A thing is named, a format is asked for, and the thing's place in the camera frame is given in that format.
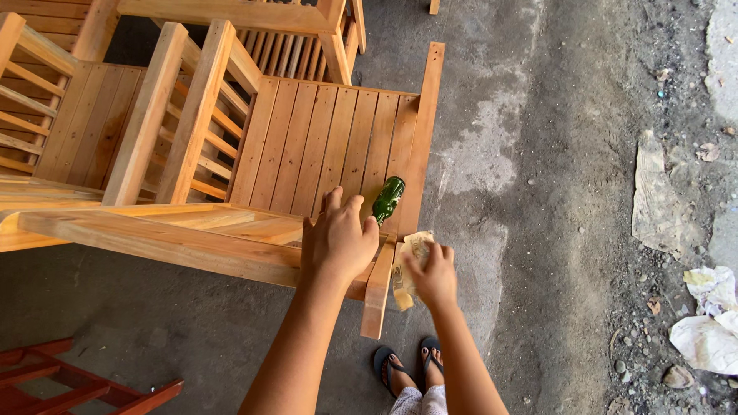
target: black flip-flop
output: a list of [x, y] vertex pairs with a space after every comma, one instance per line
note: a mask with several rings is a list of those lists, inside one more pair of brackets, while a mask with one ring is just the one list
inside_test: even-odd
[[430, 352], [430, 349], [433, 348], [440, 351], [441, 342], [439, 342], [438, 339], [433, 336], [428, 336], [424, 338], [423, 341], [420, 343], [421, 359], [423, 358], [424, 347], [428, 348], [428, 358], [425, 360], [425, 364], [423, 364], [423, 377], [425, 378], [425, 375], [428, 373], [428, 365], [430, 364], [431, 360], [435, 363], [436, 367], [438, 367], [438, 370], [441, 371], [441, 374], [444, 374], [444, 365], [441, 365]]
[[[392, 370], [397, 369], [407, 374], [407, 376], [410, 376], [410, 379], [413, 382], [415, 382], [415, 380], [413, 380], [413, 376], [407, 371], [406, 368], [390, 360], [390, 354], [394, 354], [395, 356], [397, 356], [397, 353], [395, 353], [394, 350], [390, 349], [387, 346], [382, 346], [374, 352], [374, 372], [377, 376], [379, 376], [379, 382], [382, 382], [382, 385], [384, 385], [390, 392], [390, 394], [392, 394], [392, 396], [397, 399], [395, 393], [392, 392]], [[382, 379], [382, 366], [384, 365], [385, 361], [387, 361], [387, 383], [384, 383], [384, 380]]]

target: dry leaf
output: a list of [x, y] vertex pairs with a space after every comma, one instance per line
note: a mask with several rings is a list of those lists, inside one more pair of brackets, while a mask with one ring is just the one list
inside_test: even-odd
[[700, 148], [704, 151], [698, 151], [697, 153], [695, 153], [700, 160], [713, 162], [717, 160], [717, 158], [720, 156], [720, 148], [717, 146], [717, 144], [705, 143], [702, 144]]
[[646, 303], [654, 315], [661, 312], [661, 303], [659, 301], [661, 301], [661, 297], [651, 297], [648, 299], [648, 303]]

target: patterned pants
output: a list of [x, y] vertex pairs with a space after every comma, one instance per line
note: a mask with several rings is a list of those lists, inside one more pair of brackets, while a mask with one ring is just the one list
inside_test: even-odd
[[431, 386], [425, 396], [418, 389], [407, 387], [400, 392], [390, 415], [448, 415], [446, 385]]

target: right hand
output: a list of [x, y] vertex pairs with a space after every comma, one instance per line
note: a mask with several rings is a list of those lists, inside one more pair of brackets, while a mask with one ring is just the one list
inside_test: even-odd
[[454, 250], [435, 242], [427, 242], [430, 254], [425, 269], [421, 270], [418, 259], [404, 254], [405, 264], [413, 275], [420, 299], [431, 312], [445, 307], [458, 306], [456, 301], [456, 270]]

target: debris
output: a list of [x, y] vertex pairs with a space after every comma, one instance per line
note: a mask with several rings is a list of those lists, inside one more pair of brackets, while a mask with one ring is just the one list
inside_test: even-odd
[[624, 397], [616, 397], [607, 407], [607, 415], [630, 415], [630, 401]]
[[661, 382], [673, 389], [684, 389], [694, 385], [694, 378], [683, 366], [673, 365], [666, 371]]
[[628, 370], [628, 368], [625, 367], [625, 362], [622, 360], [617, 360], [615, 362], [615, 371], [622, 374], [625, 373], [625, 371]]
[[695, 153], [697, 158], [706, 162], [713, 162], [720, 156], [720, 147], [717, 144], [705, 143], [700, 146], [704, 151], [698, 151]]
[[683, 318], [669, 340], [692, 368], [738, 374], [738, 312]]
[[723, 311], [738, 311], [736, 279], [728, 267], [701, 267], [684, 271], [687, 289], [697, 300], [697, 315], [718, 316]]
[[646, 305], [651, 309], [651, 312], [656, 315], [661, 312], [661, 303], [659, 302], [661, 297], [651, 297], [648, 299]]
[[671, 72], [669, 68], [664, 68], [651, 71], [651, 75], [655, 76], [657, 81], [664, 82], [670, 78], [669, 72]]
[[664, 170], [663, 147], [646, 130], [638, 142], [631, 233], [649, 248], [671, 253], [682, 264], [697, 264], [692, 247], [701, 235], [689, 219], [691, 205], [682, 203]]

